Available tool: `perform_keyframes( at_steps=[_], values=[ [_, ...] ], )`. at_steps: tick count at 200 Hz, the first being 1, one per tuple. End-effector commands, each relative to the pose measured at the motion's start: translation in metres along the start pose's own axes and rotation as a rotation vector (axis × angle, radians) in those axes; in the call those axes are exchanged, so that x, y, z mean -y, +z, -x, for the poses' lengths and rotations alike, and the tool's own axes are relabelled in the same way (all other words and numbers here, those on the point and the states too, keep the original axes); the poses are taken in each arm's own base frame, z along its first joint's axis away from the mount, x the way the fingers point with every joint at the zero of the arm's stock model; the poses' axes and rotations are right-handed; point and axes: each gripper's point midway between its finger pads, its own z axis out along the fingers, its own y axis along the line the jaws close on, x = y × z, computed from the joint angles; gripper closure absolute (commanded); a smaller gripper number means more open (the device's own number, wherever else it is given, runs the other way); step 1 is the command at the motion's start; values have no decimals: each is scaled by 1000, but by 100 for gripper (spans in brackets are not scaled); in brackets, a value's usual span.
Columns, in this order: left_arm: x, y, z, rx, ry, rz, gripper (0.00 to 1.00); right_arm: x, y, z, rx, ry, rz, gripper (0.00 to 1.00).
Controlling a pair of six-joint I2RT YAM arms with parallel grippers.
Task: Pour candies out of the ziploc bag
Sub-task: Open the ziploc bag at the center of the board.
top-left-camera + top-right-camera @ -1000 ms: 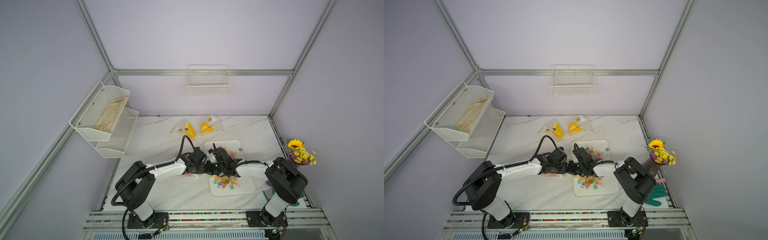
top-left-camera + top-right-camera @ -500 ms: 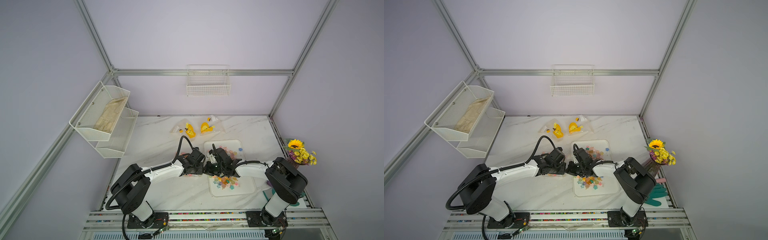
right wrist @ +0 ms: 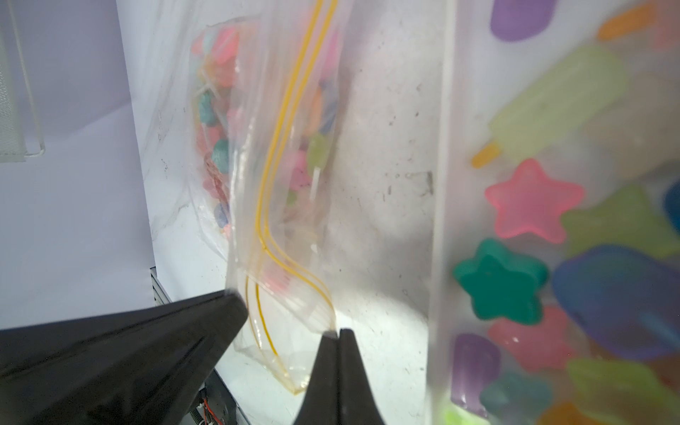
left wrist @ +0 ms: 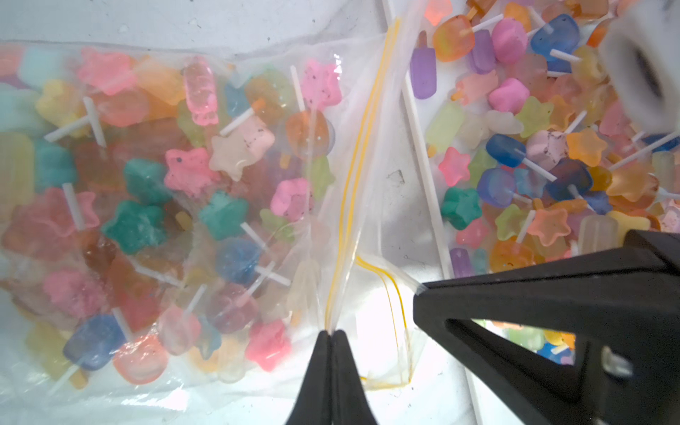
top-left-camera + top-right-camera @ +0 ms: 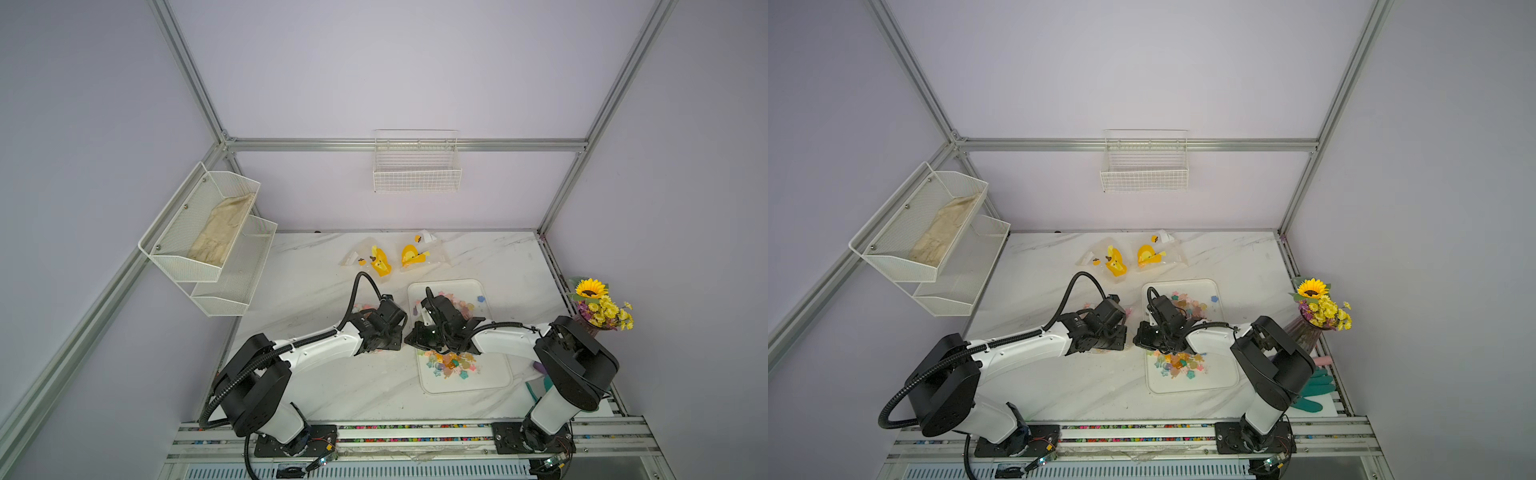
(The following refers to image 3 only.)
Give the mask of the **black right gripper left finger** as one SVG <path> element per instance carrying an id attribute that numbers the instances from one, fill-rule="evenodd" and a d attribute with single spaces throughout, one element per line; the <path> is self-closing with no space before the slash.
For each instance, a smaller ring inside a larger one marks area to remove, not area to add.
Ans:
<path id="1" fill-rule="evenodd" d="M 325 332 L 320 341 L 305 398 L 294 425 L 337 425 L 338 334 Z"/>

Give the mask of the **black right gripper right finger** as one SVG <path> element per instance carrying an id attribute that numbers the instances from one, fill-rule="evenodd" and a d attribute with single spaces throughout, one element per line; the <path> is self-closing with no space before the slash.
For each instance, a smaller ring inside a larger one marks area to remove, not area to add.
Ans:
<path id="1" fill-rule="evenodd" d="M 355 333 L 341 329 L 338 339 L 338 423 L 384 425 L 375 403 Z"/>

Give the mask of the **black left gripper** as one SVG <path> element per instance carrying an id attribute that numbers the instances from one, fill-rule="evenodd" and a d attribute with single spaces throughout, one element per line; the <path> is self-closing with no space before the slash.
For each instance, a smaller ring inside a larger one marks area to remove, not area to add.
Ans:
<path id="1" fill-rule="evenodd" d="M 4 424 L 177 424 L 248 317 L 218 291 L 1 333 Z"/>

